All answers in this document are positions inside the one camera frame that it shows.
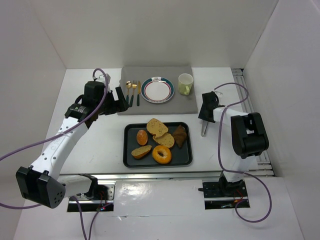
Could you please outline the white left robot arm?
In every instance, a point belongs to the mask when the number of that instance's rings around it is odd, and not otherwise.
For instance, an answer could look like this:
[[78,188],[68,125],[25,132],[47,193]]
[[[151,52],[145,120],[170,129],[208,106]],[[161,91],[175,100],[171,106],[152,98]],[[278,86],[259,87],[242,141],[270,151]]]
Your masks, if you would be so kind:
[[15,176],[22,197],[51,209],[64,198],[84,195],[93,199],[102,189],[98,179],[87,173],[60,178],[60,172],[68,156],[81,137],[100,115],[124,112],[129,104],[122,88],[112,90],[100,81],[88,81],[84,93],[67,109],[60,131],[42,154],[29,166],[20,167]]

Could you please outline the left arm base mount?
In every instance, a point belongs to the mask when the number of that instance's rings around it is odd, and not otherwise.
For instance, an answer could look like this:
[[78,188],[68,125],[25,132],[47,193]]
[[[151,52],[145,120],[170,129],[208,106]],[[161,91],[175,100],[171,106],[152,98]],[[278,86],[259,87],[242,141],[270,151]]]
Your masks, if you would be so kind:
[[67,178],[66,193],[74,193],[74,198],[68,199],[67,212],[112,212],[114,210],[114,184],[100,184],[98,178],[82,173]]

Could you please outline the brown chocolate croissant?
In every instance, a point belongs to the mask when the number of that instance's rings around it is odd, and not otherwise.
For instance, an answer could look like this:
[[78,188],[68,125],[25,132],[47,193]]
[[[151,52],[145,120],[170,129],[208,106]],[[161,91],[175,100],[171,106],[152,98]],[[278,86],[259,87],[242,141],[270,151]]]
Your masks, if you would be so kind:
[[186,129],[182,125],[179,125],[173,132],[172,136],[175,140],[175,143],[178,145],[178,147],[182,148],[184,142],[187,139]]

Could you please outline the metal bread tongs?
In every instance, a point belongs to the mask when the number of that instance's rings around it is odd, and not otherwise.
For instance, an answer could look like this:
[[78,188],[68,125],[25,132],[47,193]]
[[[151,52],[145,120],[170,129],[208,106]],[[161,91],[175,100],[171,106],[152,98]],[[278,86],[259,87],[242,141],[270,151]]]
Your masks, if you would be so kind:
[[201,124],[201,137],[205,137],[206,136],[206,131],[207,131],[207,127],[208,127],[208,121],[206,120],[203,120],[202,121],[202,124]]

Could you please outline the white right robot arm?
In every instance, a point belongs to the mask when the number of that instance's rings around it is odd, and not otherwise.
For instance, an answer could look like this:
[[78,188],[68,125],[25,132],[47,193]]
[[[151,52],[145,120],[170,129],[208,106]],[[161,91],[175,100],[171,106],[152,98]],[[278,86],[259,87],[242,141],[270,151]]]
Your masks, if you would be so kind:
[[223,197],[244,193],[244,172],[250,164],[269,147],[268,136],[261,115],[227,108],[219,103],[219,97],[211,91],[202,94],[202,106],[198,115],[202,120],[201,136],[206,135],[208,123],[220,123],[230,127],[233,151],[228,170],[223,171],[218,181],[218,190]]

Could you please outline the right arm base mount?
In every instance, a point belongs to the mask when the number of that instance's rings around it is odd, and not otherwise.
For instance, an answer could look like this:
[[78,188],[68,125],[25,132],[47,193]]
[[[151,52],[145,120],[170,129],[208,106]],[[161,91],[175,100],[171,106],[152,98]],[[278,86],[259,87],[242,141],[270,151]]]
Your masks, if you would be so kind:
[[224,176],[218,181],[207,181],[198,188],[203,193],[206,210],[249,208],[247,187],[244,180],[227,182]]

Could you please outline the orange round bun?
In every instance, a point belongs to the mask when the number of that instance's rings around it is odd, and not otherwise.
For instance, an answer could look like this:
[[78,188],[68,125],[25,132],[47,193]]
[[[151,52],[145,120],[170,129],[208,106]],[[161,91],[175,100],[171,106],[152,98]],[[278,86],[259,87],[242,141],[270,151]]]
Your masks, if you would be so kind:
[[140,129],[136,135],[136,141],[140,146],[145,146],[148,143],[148,134],[145,130]]

